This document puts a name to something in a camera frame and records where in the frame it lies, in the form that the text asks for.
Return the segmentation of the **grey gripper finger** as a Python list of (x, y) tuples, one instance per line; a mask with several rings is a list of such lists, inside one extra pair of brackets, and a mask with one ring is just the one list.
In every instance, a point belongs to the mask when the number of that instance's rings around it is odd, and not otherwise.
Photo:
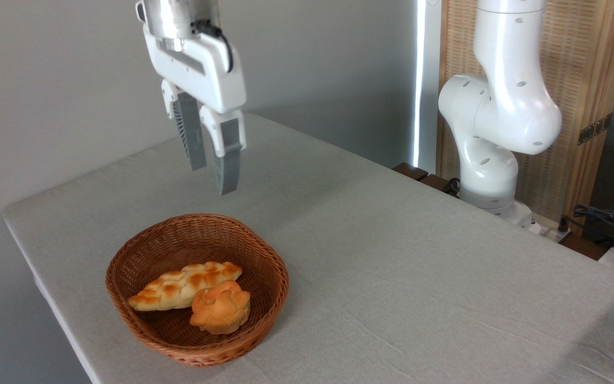
[(174, 120), (191, 170), (206, 167), (207, 160), (197, 100), (171, 81), (161, 81), (161, 94), (168, 118)]
[(219, 194), (237, 189), (240, 178), (240, 155), (247, 147), (245, 119), (241, 111), (219, 114), (207, 105), (199, 111), (214, 150), (214, 168)]

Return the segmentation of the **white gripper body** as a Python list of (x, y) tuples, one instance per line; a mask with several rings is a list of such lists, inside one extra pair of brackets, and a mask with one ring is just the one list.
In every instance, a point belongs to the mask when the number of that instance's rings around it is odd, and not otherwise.
[(152, 66), (161, 78), (173, 83), (219, 114), (240, 109), (247, 100), (246, 84), (237, 50), (232, 50), (228, 71), (228, 49), (224, 41), (202, 34), (180, 41), (173, 51), (163, 39), (143, 25), (144, 40)]

